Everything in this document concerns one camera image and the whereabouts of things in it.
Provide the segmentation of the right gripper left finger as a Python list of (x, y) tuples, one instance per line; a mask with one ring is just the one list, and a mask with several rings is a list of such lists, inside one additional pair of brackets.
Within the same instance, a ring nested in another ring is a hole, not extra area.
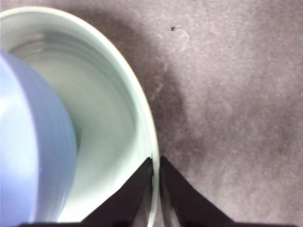
[(92, 213), (83, 224), (132, 224), (144, 193), (152, 183), (152, 160), (147, 158), (125, 184)]

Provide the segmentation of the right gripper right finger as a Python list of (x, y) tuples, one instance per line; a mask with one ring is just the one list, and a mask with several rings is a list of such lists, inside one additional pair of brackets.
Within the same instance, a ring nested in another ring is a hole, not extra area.
[(165, 224), (227, 224), (233, 220), (202, 196), (165, 156), (160, 157), (160, 200)]

